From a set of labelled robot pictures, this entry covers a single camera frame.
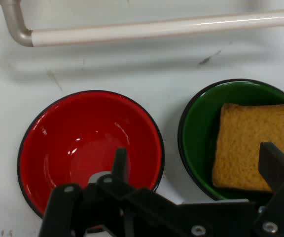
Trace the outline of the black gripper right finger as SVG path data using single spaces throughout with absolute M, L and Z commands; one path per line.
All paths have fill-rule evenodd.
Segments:
M 273 196 L 254 223 L 259 237 L 284 237 L 284 153 L 271 142 L 260 144 L 259 173 Z

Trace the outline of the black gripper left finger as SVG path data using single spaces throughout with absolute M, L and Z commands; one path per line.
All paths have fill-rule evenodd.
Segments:
M 180 236 L 180 225 L 168 213 L 176 211 L 176 205 L 150 190 L 130 186 L 128 161 L 126 149 L 118 149 L 111 174 L 84 189 L 77 184 L 56 187 L 39 236 L 83 237 L 96 226 L 113 237 Z

